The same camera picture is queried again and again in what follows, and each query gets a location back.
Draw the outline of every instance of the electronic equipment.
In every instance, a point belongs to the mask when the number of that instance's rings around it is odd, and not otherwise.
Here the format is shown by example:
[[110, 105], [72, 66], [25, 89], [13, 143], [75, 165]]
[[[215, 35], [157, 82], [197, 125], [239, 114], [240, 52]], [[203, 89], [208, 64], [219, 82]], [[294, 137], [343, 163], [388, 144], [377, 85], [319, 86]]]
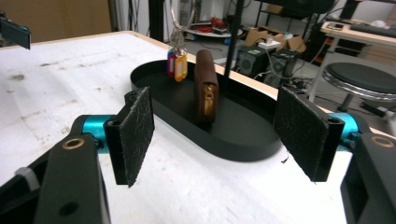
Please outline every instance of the electronic equipment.
[[335, 22], [330, 22], [330, 23], [326, 26], [326, 28], [329, 28], [329, 29], [332, 29], [332, 30], [337, 30], [337, 31], [342, 30], [343, 27], [344, 27], [343, 24], [335, 23]]
[[31, 34], [29, 28], [7, 19], [6, 13], [0, 11], [0, 34], [5, 40], [30, 49]]
[[235, 70], [248, 77], [255, 77], [264, 72], [268, 65], [268, 55], [272, 50], [262, 49], [257, 46], [242, 47], [238, 50], [236, 57]]
[[364, 33], [372, 34], [372, 35], [382, 35], [382, 36], [396, 38], [396, 30], [379, 28], [379, 27], [375, 27], [375, 26], [371, 26], [371, 25], [351, 24], [350, 30], [364, 32]]
[[372, 133], [356, 115], [326, 114], [289, 87], [279, 88], [274, 128], [311, 181], [326, 181], [336, 145], [349, 144], [353, 156], [341, 184], [347, 223], [396, 223], [394, 139]]
[[265, 75], [263, 82], [275, 88], [286, 82], [287, 79], [292, 77], [292, 70], [297, 62], [298, 55], [298, 51], [291, 49], [281, 49], [273, 53], [271, 63], [268, 64], [266, 69], [268, 74]]

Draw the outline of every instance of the white wall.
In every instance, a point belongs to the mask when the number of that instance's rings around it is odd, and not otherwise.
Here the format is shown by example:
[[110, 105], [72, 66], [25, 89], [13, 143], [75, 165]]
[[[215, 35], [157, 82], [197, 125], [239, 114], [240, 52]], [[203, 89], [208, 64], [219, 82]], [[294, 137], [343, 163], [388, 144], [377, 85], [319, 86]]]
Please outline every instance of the white wall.
[[[118, 1], [118, 13], [119, 13], [119, 24], [120, 24], [120, 29], [121, 30], [128, 30], [128, 0], [117, 0]], [[172, 0], [173, 4], [173, 9], [175, 11], [175, 16], [177, 18], [178, 14], [178, 0]], [[166, 6], [164, 6], [164, 10], [166, 9], [167, 13], [164, 12], [164, 16], [167, 17], [168, 21], [168, 26], [166, 25], [166, 18], [163, 20], [163, 39], [167, 40], [168, 39], [168, 29], [169, 33], [172, 34], [173, 30], [173, 23], [172, 23], [172, 16], [170, 13], [170, 0], [165, 0]], [[148, 33], [149, 29], [149, 1], [147, 0], [141, 0], [138, 8], [138, 25], [137, 31], [138, 33], [142, 35], [146, 35]]]

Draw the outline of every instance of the black stool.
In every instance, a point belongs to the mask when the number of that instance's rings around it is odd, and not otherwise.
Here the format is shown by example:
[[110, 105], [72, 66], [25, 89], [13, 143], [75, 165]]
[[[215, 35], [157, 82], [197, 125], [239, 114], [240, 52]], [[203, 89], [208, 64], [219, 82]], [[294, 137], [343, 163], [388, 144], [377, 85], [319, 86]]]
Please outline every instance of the black stool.
[[348, 92], [338, 107], [341, 112], [347, 111], [354, 95], [368, 100], [396, 101], [396, 77], [381, 70], [357, 63], [331, 63], [322, 75], [335, 87]]

